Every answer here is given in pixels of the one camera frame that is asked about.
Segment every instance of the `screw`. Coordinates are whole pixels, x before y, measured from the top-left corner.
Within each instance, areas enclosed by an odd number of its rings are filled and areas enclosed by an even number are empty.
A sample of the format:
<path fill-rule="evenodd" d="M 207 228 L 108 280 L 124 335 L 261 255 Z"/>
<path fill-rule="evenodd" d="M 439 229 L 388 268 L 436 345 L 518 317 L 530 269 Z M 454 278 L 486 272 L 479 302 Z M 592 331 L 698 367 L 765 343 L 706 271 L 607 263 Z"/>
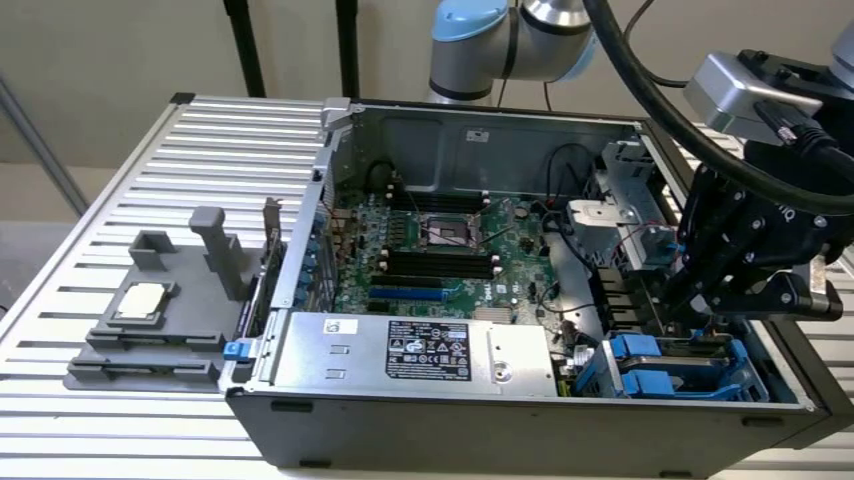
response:
<path fill-rule="evenodd" d="M 789 77 L 791 77 L 791 70 L 789 70 L 786 67 L 781 67 L 777 70 L 777 73 L 774 74 L 777 76 L 777 78 L 779 78 L 781 80 L 786 80 Z"/>

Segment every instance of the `white wall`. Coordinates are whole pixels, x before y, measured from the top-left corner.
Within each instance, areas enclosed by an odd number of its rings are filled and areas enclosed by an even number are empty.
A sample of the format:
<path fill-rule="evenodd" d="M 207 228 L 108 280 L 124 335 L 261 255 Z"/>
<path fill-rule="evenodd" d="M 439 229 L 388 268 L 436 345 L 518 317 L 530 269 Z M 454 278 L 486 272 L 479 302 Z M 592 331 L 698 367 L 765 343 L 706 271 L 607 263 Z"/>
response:
<path fill-rule="evenodd" d="M 335 2 L 249 3 L 268 94 L 339 95 Z M 436 4 L 360 1 L 364 97 L 423 98 Z M 624 22 L 640 0 L 611 4 Z M 851 0 L 658 0 L 632 41 L 655 72 L 687 78 L 714 49 L 826 62 L 853 17 Z M 175 91 L 244 94 L 220 0 L 0 0 L 0 74 L 72 165 L 116 167 Z M 558 110 L 642 114 L 602 52 L 584 76 L 551 92 Z M 510 82 L 504 106 L 544 108 L 540 85 Z M 4 121 L 0 145 L 0 161 L 31 161 Z"/>

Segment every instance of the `power supply label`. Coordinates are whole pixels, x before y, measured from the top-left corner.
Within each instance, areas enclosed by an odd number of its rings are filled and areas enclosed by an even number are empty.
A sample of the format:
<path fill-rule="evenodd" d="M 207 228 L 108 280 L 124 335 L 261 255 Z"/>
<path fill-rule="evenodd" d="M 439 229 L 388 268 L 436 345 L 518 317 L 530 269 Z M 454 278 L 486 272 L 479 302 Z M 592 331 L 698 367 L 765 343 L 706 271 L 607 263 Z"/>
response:
<path fill-rule="evenodd" d="M 406 380 L 471 381 L 468 325 L 388 322 L 386 374 Z"/>

